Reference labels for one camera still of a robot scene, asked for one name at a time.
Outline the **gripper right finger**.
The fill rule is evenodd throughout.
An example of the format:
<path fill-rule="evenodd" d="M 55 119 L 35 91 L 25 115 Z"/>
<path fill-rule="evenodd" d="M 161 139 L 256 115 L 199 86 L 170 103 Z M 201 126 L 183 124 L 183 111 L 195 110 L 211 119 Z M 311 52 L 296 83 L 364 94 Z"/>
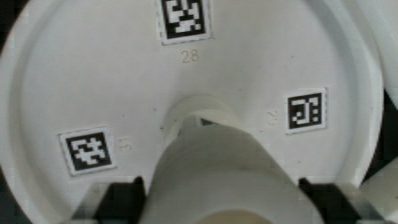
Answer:
<path fill-rule="evenodd" d="M 307 178 L 300 178 L 298 188 L 325 224 L 380 224 L 380 213 L 352 185 L 312 183 Z"/>

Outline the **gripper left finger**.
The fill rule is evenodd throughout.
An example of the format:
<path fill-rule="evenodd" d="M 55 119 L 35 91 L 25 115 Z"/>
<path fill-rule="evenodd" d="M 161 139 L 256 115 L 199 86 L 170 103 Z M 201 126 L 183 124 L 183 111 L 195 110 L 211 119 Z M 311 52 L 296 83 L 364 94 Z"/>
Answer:
<path fill-rule="evenodd" d="M 144 179 L 94 185 L 67 224 L 138 224 L 145 204 Z"/>

